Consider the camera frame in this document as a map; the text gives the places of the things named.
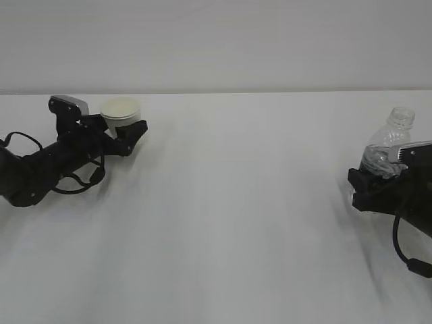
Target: black cable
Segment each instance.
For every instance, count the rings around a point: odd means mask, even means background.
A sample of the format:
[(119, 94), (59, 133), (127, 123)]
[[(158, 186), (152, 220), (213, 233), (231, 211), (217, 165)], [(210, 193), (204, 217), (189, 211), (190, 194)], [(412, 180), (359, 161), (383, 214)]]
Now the black cable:
[(408, 258), (402, 252), (399, 245), (399, 239), (398, 239), (399, 222), (400, 222), (400, 215), (396, 215), (394, 217), (393, 231), (391, 237), (393, 239), (393, 246), (394, 246), (394, 250), (396, 251), (396, 254), (400, 257), (402, 261), (404, 261), (404, 263), (408, 263)]
[(4, 146), (4, 147), (8, 147), (9, 144), (10, 144), (10, 142), (11, 142), (12, 135), (14, 135), (14, 134), (27, 137), (29, 140), (33, 141), (38, 146), (38, 148), (39, 148), (40, 151), (43, 150), (43, 146), (42, 146), (42, 144), (38, 140), (34, 139), (30, 135), (27, 135), (27, 134), (21, 133), (21, 132), (12, 132), (12, 133), (9, 133), (6, 136), (5, 140), (0, 140), (0, 145)]

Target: water bottle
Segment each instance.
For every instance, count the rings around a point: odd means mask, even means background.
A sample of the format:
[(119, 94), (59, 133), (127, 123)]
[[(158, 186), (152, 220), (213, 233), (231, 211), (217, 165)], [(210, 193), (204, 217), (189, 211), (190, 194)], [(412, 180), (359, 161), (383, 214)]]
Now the water bottle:
[(414, 122), (415, 113), (411, 109), (396, 107), (387, 118), (387, 125), (380, 128), (369, 140), (364, 149), (359, 170), (390, 179), (400, 175), (406, 168), (403, 164), (390, 163), (388, 155), (393, 145), (411, 142), (410, 129)]

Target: table surface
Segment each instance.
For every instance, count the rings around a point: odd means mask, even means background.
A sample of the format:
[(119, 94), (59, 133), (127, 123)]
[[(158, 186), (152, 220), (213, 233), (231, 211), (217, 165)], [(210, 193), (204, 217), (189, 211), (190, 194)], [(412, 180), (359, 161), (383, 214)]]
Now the table surface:
[[(432, 91), (131, 97), (148, 134), (100, 186), (0, 200), (0, 323), (430, 323), (432, 281), (396, 256), (392, 217), (349, 207), (346, 173), (392, 107), (432, 139)], [(0, 137), (53, 142), (48, 99), (0, 96)]]

